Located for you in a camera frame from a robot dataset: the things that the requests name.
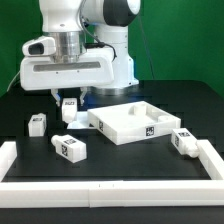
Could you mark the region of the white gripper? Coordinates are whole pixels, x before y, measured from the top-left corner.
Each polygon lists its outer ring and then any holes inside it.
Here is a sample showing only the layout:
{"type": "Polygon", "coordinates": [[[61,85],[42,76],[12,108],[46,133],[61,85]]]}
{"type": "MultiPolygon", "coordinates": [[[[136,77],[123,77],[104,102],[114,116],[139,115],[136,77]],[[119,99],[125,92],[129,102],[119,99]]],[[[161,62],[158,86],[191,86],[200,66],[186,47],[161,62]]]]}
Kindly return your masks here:
{"type": "Polygon", "coordinates": [[[51,56],[25,57],[20,68],[21,86],[25,90],[51,89],[58,107],[58,89],[80,87],[80,105],[85,103],[89,86],[110,84],[114,80],[111,49],[88,49],[77,62],[55,63],[51,56]]]}

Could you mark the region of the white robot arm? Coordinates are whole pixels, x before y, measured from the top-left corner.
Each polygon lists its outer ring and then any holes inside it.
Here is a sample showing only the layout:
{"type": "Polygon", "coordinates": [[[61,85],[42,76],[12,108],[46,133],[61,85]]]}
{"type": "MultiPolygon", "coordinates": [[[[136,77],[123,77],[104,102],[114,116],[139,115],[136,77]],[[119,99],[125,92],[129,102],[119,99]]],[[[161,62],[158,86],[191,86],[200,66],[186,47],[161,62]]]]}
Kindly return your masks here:
{"type": "Polygon", "coordinates": [[[39,0],[42,36],[26,42],[20,65],[25,90],[79,88],[120,95],[138,85],[128,53],[128,25],[141,0],[39,0]]]}

